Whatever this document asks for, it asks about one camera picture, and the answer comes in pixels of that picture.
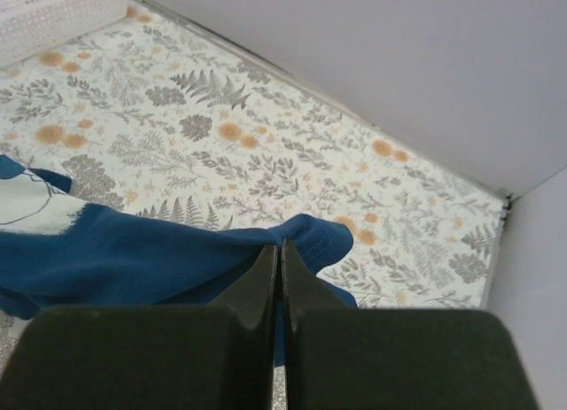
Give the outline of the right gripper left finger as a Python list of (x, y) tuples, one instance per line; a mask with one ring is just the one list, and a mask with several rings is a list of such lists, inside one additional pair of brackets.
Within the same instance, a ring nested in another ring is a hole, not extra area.
[(24, 330), (4, 409), (269, 409), (278, 250), (204, 306), (61, 306)]

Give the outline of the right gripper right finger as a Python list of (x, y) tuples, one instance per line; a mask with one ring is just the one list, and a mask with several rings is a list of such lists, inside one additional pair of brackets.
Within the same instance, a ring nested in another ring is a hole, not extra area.
[(290, 409), (535, 409), (510, 333), (456, 309), (354, 309), (282, 250)]

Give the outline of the blue t shirt cartoon print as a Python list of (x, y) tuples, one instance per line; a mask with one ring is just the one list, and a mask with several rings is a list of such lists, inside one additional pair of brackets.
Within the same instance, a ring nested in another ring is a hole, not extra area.
[(210, 231), (70, 195), (71, 180), (1, 159), (1, 307), (34, 318), (62, 305), (205, 304), (267, 245), (295, 243), (318, 273), (353, 247), (349, 229), (306, 214), (273, 228)]

